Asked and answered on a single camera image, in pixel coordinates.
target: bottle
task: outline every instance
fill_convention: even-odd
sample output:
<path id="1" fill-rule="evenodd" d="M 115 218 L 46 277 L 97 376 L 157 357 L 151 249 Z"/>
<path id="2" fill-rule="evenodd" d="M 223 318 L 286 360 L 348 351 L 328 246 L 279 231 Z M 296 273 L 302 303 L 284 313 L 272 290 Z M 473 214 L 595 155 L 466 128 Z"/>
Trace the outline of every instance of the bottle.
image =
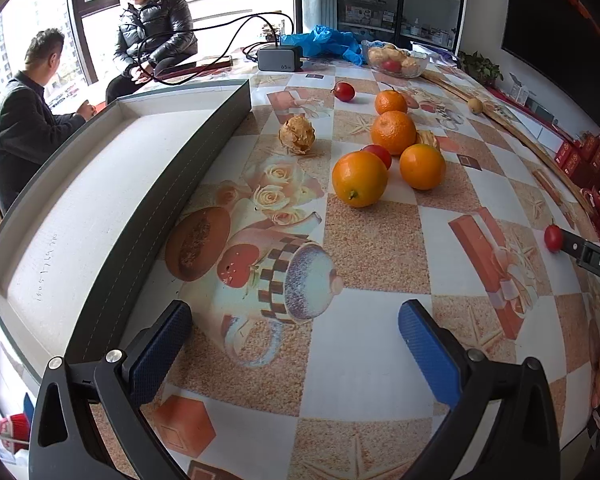
<path id="1" fill-rule="evenodd" d="M 416 22 L 413 25 L 411 25 L 411 34 L 413 36 L 420 35 L 420 20 L 418 18 L 416 18 Z"/>

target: blue gripper pad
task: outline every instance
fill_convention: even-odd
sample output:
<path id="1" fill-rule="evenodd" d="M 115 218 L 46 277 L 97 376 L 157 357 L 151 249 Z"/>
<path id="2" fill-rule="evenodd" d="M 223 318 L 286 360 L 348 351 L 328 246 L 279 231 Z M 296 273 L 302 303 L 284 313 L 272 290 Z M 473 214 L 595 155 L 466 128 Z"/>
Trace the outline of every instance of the blue gripper pad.
<path id="1" fill-rule="evenodd" d="M 460 370 L 423 316 L 435 324 L 418 300 L 405 301 L 398 329 L 436 400 L 454 408 L 461 395 Z"/>
<path id="2" fill-rule="evenodd" d="M 151 340 L 139 342 L 146 343 L 146 346 L 129 370 L 129 398 L 136 408 L 154 400 L 162 380 L 191 333 L 189 305 L 174 300 L 170 308 L 171 312 L 167 316 L 160 316 L 149 329 L 149 332 L 154 332 Z"/>

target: blue plastic bag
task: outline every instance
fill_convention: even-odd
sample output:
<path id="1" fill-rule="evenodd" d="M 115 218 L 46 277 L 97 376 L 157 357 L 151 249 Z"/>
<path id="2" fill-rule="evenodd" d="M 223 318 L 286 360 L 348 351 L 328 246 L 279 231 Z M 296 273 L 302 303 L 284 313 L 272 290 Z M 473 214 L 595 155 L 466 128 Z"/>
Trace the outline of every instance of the blue plastic bag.
<path id="1" fill-rule="evenodd" d="M 282 36 L 280 43 L 301 46 L 304 57 L 318 57 L 320 54 L 330 53 L 342 56 L 358 66 L 365 62 L 362 48 L 351 32 L 340 32 L 324 25 L 316 25 L 308 34 Z"/>

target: white tray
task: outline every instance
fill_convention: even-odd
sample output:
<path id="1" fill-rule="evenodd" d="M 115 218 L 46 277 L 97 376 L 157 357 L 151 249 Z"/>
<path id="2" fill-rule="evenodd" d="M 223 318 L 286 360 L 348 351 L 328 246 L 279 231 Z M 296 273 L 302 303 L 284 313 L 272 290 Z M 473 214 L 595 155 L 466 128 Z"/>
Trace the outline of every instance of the white tray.
<path id="1" fill-rule="evenodd" d="M 40 381 L 118 342 L 178 213 L 251 109 L 246 80 L 123 98 L 40 169 L 0 226 L 0 323 Z"/>

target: power adapter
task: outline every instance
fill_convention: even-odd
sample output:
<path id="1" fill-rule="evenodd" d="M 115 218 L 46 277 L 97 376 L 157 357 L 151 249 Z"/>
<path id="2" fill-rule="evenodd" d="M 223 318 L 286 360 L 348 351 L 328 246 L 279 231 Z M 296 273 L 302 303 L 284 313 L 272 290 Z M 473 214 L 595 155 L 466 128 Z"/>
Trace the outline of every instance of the power adapter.
<path id="1" fill-rule="evenodd" d="M 302 47 L 266 45 L 258 50 L 258 69 L 263 72 L 297 72 L 302 66 Z"/>

